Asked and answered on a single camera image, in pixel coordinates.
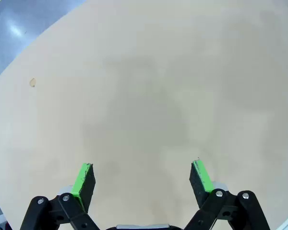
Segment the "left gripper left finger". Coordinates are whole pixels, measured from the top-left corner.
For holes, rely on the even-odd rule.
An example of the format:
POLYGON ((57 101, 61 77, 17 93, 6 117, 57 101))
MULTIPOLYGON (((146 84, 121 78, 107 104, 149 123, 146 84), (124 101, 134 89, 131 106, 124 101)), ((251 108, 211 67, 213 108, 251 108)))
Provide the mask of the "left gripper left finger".
POLYGON ((70 224, 75 230, 97 230, 88 215, 95 184, 93 165, 84 163, 70 192, 52 200, 45 196, 31 200, 20 229, 57 230, 62 224, 70 224))

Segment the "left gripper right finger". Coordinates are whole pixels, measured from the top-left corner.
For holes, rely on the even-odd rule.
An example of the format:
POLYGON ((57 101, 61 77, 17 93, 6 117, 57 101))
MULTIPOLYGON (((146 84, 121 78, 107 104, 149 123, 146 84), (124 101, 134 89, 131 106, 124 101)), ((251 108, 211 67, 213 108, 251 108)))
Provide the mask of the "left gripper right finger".
POLYGON ((233 230, 270 229, 254 192, 244 190, 233 195, 215 187, 201 160, 191 163, 189 180, 199 209, 186 230, 211 230, 217 220, 226 220, 233 230))

